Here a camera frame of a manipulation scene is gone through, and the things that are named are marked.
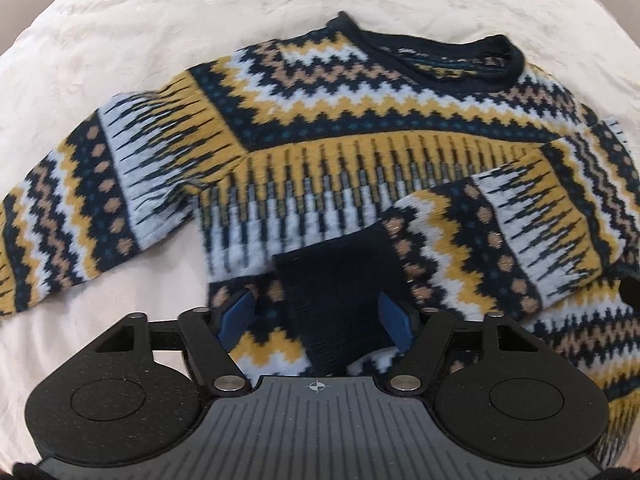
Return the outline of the patterned knit sweater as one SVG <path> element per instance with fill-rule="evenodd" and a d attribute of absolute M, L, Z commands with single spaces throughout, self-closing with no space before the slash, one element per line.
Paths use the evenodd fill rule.
<path fill-rule="evenodd" d="M 230 353 L 262 375 L 382 374 L 378 295 L 510 316 L 639 415 L 639 171 L 620 129 L 505 36 L 385 35 L 347 14 L 113 96 L 3 197 L 12 315 L 198 222 L 207 303 L 250 292 Z"/>

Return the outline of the cream bedspread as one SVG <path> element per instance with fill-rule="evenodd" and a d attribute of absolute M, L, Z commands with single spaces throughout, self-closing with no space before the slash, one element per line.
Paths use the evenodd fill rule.
<path fill-rule="evenodd" d="M 598 0 L 55 0 L 1 58 L 1 187 L 9 191 L 119 92 L 338 12 L 360 26 L 446 42 L 508 36 L 526 58 L 639 143 L 639 49 Z M 154 320 L 204 304 L 200 234 L 169 240 L 96 280 L 1 323 L 1 463 L 33 462 L 32 388 L 131 311 Z"/>

